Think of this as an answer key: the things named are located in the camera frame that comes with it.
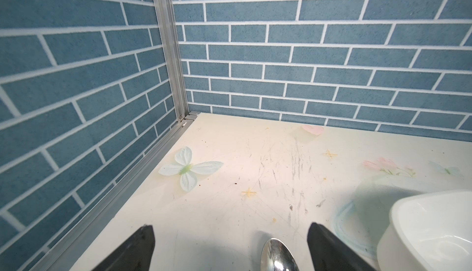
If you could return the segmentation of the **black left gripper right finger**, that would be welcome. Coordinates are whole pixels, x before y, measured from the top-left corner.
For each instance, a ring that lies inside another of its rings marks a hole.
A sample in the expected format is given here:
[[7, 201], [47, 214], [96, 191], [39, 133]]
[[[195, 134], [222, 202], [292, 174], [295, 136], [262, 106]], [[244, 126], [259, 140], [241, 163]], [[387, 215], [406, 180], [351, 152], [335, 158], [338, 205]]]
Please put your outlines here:
[[375, 271], [321, 224], [310, 225], [307, 244], [316, 271]]

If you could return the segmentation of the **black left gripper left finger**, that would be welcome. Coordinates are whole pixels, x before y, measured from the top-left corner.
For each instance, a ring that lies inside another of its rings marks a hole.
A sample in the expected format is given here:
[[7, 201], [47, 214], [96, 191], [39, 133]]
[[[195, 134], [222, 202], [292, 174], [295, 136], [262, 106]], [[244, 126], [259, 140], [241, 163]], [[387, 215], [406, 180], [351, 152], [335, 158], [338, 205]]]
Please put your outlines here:
[[93, 271], [148, 271], [155, 245], [153, 227], [144, 225], [100, 262]]

